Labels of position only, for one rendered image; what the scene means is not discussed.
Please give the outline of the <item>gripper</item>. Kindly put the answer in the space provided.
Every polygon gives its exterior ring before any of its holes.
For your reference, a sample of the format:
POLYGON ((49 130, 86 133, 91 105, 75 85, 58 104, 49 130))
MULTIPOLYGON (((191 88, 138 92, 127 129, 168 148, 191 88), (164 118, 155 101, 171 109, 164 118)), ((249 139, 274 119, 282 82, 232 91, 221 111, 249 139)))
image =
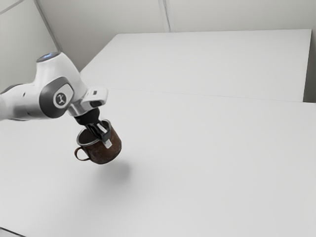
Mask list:
POLYGON ((100 138, 104 146, 109 149, 112 146, 110 125, 107 121, 100 121, 99 116, 100 110, 94 108, 81 116, 74 117, 74 119, 78 124, 85 126, 96 138, 100 138))

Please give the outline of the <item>rusty brown metal mug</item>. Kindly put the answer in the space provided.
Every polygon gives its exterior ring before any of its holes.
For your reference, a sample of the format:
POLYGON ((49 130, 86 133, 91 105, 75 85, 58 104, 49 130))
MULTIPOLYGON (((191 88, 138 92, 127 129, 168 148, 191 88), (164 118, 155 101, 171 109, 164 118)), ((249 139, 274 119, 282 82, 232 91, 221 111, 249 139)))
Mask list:
POLYGON ((114 160, 121 152, 121 139, 107 119, 101 120, 102 126, 108 131, 104 142, 95 137, 88 129, 83 129, 77 136, 78 148, 74 155, 80 161, 90 160, 96 164, 106 164, 114 160))

